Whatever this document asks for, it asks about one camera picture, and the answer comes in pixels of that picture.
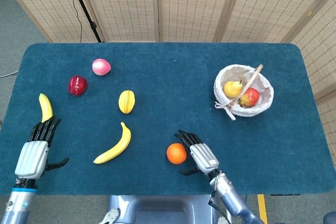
yellow pear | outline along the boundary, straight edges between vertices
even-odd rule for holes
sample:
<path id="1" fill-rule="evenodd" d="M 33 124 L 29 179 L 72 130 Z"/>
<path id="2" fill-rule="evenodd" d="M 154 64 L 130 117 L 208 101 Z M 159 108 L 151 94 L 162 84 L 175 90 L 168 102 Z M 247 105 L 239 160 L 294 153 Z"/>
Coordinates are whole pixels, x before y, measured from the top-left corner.
<path id="1" fill-rule="evenodd" d="M 228 81 L 223 87 L 224 94 L 230 98 L 237 97 L 242 89 L 241 81 Z"/>

metal pole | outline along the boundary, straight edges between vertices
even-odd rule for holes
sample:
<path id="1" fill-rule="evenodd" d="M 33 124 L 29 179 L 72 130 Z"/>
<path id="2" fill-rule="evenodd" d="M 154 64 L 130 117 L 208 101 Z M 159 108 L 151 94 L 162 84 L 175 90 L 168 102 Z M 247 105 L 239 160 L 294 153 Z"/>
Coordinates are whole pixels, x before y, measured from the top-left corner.
<path id="1" fill-rule="evenodd" d="M 83 11 L 84 11 L 84 13 L 85 13 L 85 15 L 86 15 L 86 18 L 87 18 L 88 21 L 89 21 L 90 27 L 91 27 L 91 29 L 92 29 L 94 35 L 96 36 L 97 41 L 98 41 L 98 42 L 101 42 L 101 39 L 100 39 L 100 37 L 99 37 L 99 34 L 97 33 L 97 30 L 96 30 L 96 28 L 97 28 L 96 23 L 92 21 L 90 15 L 89 15 L 89 13 L 88 13 L 88 10 L 87 10 L 86 7 L 85 7 L 85 4 L 84 4 L 83 0 L 78 0 L 78 1 L 79 1 L 80 5 L 81 5 L 81 7 L 82 7 L 82 9 L 83 9 Z"/>

floor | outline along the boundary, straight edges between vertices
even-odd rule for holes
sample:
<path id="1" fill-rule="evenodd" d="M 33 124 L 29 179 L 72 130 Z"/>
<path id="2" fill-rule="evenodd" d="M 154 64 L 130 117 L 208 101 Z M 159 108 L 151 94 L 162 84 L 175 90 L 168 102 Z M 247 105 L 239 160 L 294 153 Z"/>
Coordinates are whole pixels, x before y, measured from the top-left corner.
<path id="1" fill-rule="evenodd" d="M 18 70 L 25 49 L 46 42 L 43 35 L 15 0 L 0 0 L 0 76 Z M 0 123 L 5 117 L 16 76 L 0 79 Z M 0 197 L 0 212 L 8 197 Z M 268 223 L 318 224 L 323 216 L 336 211 L 336 191 L 301 196 L 265 196 Z M 248 195 L 250 208 L 257 214 L 257 196 Z M 98 223 L 107 211 L 107 196 L 37 196 L 30 224 Z"/>

white basket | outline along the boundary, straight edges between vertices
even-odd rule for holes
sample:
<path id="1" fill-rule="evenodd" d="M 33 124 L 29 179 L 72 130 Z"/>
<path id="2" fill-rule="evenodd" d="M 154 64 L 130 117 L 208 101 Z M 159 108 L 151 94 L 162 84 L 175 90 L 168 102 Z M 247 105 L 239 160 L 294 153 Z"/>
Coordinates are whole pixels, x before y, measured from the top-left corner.
<path id="1" fill-rule="evenodd" d="M 234 115 L 254 116 L 267 110 L 272 104 L 274 90 L 269 81 L 260 74 L 262 68 L 262 65 L 256 69 L 244 65 L 229 65 L 222 69 L 218 73 L 214 84 L 214 93 L 217 100 L 215 108 L 224 109 L 232 120 L 236 120 Z M 231 99 L 224 95 L 223 86 L 226 82 L 240 80 L 244 88 L 236 98 Z M 251 108 L 241 107 L 236 102 L 249 87 L 259 91 L 259 100 Z"/>

red apple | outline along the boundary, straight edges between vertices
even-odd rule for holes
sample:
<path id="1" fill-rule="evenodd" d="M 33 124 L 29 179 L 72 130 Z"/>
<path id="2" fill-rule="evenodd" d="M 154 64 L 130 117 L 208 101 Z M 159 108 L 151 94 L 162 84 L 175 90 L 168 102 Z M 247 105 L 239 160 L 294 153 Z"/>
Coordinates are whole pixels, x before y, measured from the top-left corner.
<path id="1" fill-rule="evenodd" d="M 248 88 L 246 92 L 240 97 L 239 104 L 241 106 L 252 107 L 259 100 L 259 92 L 254 88 Z"/>
<path id="2" fill-rule="evenodd" d="M 86 91 L 88 83 L 82 76 L 73 76 L 68 84 L 68 91 L 73 95 L 81 95 Z"/>

